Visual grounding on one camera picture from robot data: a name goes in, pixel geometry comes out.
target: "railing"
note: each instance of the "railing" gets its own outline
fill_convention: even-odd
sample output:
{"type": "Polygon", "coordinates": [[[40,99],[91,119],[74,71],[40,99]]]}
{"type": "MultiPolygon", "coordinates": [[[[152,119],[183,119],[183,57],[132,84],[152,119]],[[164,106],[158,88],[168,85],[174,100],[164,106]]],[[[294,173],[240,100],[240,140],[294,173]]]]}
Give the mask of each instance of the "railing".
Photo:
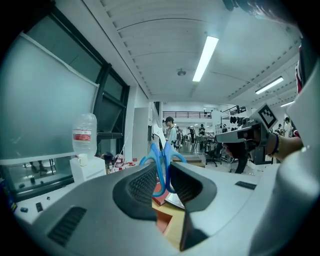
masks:
{"type": "Polygon", "coordinates": [[[195,111],[163,111],[163,118],[208,118],[211,119],[211,112],[195,111]]]}

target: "ceiling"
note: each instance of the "ceiling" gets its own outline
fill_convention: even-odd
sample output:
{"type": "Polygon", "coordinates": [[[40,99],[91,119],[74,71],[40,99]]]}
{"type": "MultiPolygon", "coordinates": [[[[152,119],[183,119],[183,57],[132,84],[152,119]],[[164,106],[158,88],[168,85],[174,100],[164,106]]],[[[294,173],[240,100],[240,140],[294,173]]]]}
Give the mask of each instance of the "ceiling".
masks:
{"type": "Polygon", "coordinates": [[[295,97],[299,32],[222,0],[83,0],[154,101],[273,106],[295,97]],[[219,38],[192,82],[207,36],[219,38]],[[183,69],[186,75],[178,76],[183,69]],[[282,76],[284,81],[255,91],[282,76]]]}

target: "fluorescent light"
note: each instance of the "fluorescent light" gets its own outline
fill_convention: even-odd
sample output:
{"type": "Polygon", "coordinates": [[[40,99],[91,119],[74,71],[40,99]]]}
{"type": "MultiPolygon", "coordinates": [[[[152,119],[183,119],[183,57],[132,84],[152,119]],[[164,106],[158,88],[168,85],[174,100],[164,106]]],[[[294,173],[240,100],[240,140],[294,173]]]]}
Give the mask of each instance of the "fluorescent light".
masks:
{"type": "Polygon", "coordinates": [[[215,48],[217,46],[219,39],[212,37],[212,36],[207,36],[203,51],[201,54],[201,58],[198,64],[198,67],[196,68],[194,77],[192,79],[193,82],[200,82],[208,64],[211,59],[212,54],[215,51],[215,48]]]}
{"type": "Polygon", "coordinates": [[[291,102],[289,102],[289,103],[283,104],[283,105],[281,105],[281,107],[288,106],[288,105],[290,105],[290,104],[292,104],[292,103],[294,103],[294,101],[291,101],[291,102]]]}
{"type": "Polygon", "coordinates": [[[280,77],[278,77],[276,80],[274,80],[274,81],[272,81],[271,83],[267,84],[266,86],[262,87],[261,89],[256,90],[255,93],[256,93],[256,94],[263,93],[264,91],[270,89],[271,87],[274,87],[274,86],[276,86],[277,84],[281,83],[283,80],[284,80],[283,77],[280,76],[280,77]]]}

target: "plastic bottle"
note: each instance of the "plastic bottle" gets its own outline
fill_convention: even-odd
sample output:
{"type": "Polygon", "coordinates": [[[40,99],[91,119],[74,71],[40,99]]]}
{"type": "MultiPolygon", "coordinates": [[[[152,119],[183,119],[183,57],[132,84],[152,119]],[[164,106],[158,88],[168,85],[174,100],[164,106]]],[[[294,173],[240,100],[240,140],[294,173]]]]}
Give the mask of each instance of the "plastic bottle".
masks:
{"type": "Polygon", "coordinates": [[[97,118],[92,113],[80,115],[74,122],[72,146],[75,154],[93,159],[97,152],[97,118]]]}

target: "smoke detector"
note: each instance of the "smoke detector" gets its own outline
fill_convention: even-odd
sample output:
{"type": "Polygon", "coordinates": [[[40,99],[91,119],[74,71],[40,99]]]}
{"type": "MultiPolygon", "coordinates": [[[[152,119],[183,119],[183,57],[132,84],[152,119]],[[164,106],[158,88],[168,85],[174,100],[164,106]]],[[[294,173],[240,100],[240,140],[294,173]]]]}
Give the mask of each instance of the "smoke detector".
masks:
{"type": "Polygon", "coordinates": [[[184,70],[182,70],[182,68],[180,68],[180,69],[178,69],[177,75],[179,77],[183,77],[186,73],[187,73],[186,71],[184,71],[184,70]]]}

